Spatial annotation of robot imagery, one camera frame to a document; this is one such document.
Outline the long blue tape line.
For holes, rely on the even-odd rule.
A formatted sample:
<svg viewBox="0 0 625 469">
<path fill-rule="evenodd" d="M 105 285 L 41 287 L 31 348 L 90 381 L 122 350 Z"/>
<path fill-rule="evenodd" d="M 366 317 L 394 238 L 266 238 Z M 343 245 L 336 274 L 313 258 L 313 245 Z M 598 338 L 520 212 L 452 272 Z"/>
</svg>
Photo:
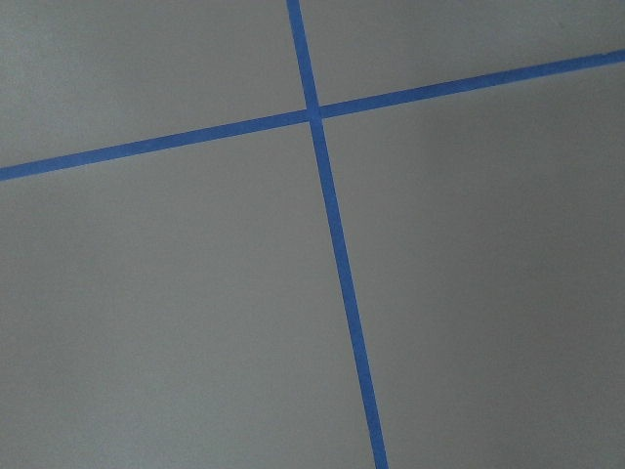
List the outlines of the long blue tape line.
<svg viewBox="0 0 625 469">
<path fill-rule="evenodd" d="M 301 3 L 286 2 L 374 466 L 389 466 Z"/>
</svg>

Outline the crossing blue tape line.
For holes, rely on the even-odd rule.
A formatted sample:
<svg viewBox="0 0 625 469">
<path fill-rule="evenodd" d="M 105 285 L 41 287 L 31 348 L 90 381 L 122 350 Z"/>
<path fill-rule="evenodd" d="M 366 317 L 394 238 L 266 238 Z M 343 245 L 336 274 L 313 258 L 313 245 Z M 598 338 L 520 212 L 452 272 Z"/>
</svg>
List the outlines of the crossing blue tape line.
<svg viewBox="0 0 625 469">
<path fill-rule="evenodd" d="M 454 94 L 468 93 L 479 89 L 497 87 L 525 80 L 613 64 L 622 64 L 623 62 L 624 51 L 619 49 L 608 53 L 565 59 L 545 64 L 522 66 L 473 77 L 322 105 L 318 100 L 312 62 L 306 60 L 303 62 L 303 90 L 307 105 L 305 109 L 6 166 L 1 169 L 1 180 L 3 182 L 11 181 L 156 151 L 187 147 L 240 135 L 289 127 L 305 123 L 309 121 L 312 116 L 327 119 L 361 113 L 377 108 L 394 107 Z"/>
</svg>

